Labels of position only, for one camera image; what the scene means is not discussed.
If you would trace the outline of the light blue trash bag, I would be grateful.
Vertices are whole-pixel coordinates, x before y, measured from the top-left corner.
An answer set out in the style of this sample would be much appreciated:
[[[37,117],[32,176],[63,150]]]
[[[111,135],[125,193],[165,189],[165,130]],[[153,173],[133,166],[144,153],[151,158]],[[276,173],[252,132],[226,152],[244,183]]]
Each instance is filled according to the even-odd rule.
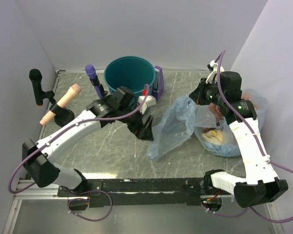
[[[154,140],[146,157],[159,160],[168,152],[181,146],[194,132],[196,104],[188,96],[178,97],[164,112],[159,124],[152,128]]]

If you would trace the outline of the teal plastic trash bin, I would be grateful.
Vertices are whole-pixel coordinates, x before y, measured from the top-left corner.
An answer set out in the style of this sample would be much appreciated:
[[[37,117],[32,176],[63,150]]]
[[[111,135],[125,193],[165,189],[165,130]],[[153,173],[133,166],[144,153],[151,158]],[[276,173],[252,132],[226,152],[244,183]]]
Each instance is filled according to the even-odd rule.
[[[105,83],[111,93],[124,86],[136,96],[142,95],[145,84],[152,88],[155,77],[153,65],[148,60],[136,56],[117,58],[104,71]]]

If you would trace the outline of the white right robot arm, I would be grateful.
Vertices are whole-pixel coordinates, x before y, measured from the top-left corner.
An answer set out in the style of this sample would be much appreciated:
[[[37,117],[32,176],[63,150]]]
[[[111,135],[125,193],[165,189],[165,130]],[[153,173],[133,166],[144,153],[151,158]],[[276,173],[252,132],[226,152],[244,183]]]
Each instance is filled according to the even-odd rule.
[[[223,170],[205,173],[203,187],[208,194],[219,189],[234,195],[238,205],[247,208],[275,201],[288,190],[270,163],[258,127],[257,114],[250,100],[242,99],[242,78],[237,72],[213,71],[201,79],[189,97],[198,105],[215,104],[237,141],[246,177]]]

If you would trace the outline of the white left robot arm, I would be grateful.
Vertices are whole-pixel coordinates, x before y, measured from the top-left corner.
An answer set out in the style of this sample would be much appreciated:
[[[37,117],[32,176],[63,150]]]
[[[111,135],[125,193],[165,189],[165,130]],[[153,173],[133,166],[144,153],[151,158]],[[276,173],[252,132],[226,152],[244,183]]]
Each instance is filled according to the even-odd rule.
[[[153,141],[153,118],[143,118],[146,110],[155,104],[153,96],[136,97],[128,88],[119,87],[113,94],[93,101],[74,120],[52,135],[37,142],[25,142],[22,146],[23,166],[38,187],[57,184],[81,196],[86,192],[87,179],[77,169],[56,164],[57,158],[90,133],[115,121],[126,124],[137,139]]]

